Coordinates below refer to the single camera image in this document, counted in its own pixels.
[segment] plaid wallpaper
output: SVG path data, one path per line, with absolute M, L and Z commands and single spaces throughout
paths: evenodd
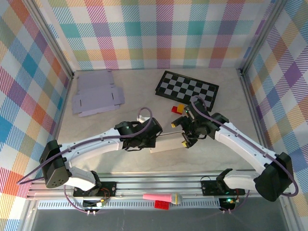
M 250 90 L 270 146 L 288 153 L 308 230 L 308 0 L 289 0 L 253 66 Z
M 16 182 L 52 139 L 67 85 L 22 0 L 0 0 L 0 231 L 18 226 L 30 184 Z
M 239 66 L 274 2 L 37 0 L 76 70 Z

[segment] red block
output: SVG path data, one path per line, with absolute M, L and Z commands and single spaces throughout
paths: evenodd
M 170 204 L 169 202 L 165 201 L 155 201 L 154 208 L 169 210 L 169 204 Z
M 179 115 L 182 114 L 182 113 L 178 112 L 178 107 L 176 107 L 176 106 L 173 106 L 171 111 L 176 113 L 176 114 L 179 114 Z

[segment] checkerboard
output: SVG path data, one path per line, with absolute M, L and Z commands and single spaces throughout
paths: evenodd
M 218 85 L 212 83 L 165 71 L 155 91 L 156 95 L 184 104 L 189 104 L 194 95 L 201 96 L 207 110 L 212 111 L 218 88 Z

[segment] beige floor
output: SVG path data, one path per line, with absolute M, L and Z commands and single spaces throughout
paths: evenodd
M 148 106 L 164 132 L 174 131 L 170 123 L 178 116 L 171 112 L 178 103 L 155 95 L 155 88 L 165 70 L 119 70 L 113 71 L 115 84 L 124 89 L 126 103 L 120 109 L 78 117 L 72 114 L 71 99 L 77 92 L 77 73 L 72 82 L 67 106 L 58 138 L 67 143 L 102 133 L 122 121 L 134 121 L 138 109 Z M 257 134 L 249 113 L 238 74 L 234 68 L 221 69 L 171 69 L 189 77 L 219 85 L 212 113 L 226 116 L 239 130 L 257 141 Z M 153 172 L 153 171 L 211 171 L 252 169 L 239 155 L 217 141 L 199 141 L 190 149 L 176 149 L 151 154 L 143 149 L 128 153 L 116 151 L 105 153 L 78 163 L 84 170 L 104 172 Z

